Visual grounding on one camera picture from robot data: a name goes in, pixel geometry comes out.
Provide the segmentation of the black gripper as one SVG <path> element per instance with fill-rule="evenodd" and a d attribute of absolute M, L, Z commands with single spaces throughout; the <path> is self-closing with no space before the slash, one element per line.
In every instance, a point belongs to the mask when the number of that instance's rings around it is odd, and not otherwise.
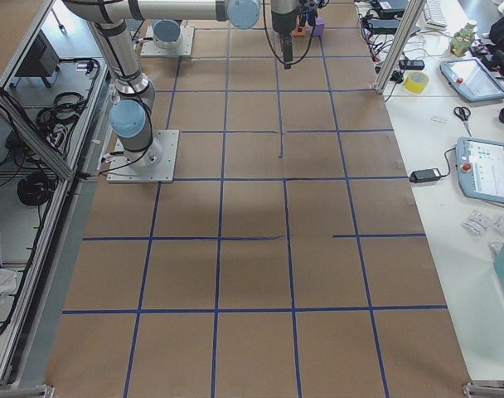
<path fill-rule="evenodd" d="M 298 9 L 299 26 L 315 26 L 318 18 L 318 10 L 327 6 L 324 0 L 300 0 Z"/>

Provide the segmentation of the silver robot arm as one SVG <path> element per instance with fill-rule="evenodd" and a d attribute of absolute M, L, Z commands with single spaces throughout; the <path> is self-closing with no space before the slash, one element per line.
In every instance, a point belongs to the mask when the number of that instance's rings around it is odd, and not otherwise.
<path fill-rule="evenodd" d="M 105 60 L 116 79 L 115 89 L 121 100 L 134 100 L 136 108 L 147 116 L 153 106 L 154 88 L 142 72 L 131 36 L 126 32 L 126 21 L 134 19 L 216 20 L 229 21 L 238 29 L 250 29 L 265 15 L 260 1 L 65 1 L 65 6 L 76 16 L 86 20 Z M 317 11 L 327 1 L 272 1 L 270 3 L 272 28 L 279 35 L 282 55 L 277 61 L 286 70 L 305 59 L 293 58 L 293 31 L 306 22 L 316 29 Z"/>
<path fill-rule="evenodd" d="M 181 35 L 181 22 L 172 19 L 154 20 L 153 39 L 164 43 L 176 42 Z"/>

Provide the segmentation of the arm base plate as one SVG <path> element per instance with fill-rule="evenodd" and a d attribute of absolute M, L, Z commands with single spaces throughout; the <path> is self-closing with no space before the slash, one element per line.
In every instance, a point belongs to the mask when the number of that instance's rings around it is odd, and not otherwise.
<path fill-rule="evenodd" d="M 113 157 L 107 173 L 109 183 L 171 183 L 174 178 L 180 132 L 178 130 L 155 130 L 153 143 L 143 157 L 133 165 L 140 154 L 129 151 Z"/>
<path fill-rule="evenodd" d="M 149 58 L 190 56 L 194 33 L 195 27 L 181 26 L 181 33 L 176 41 L 162 41 L 154 36 L 153 27 L 149 26 L 140 56 Z"/>

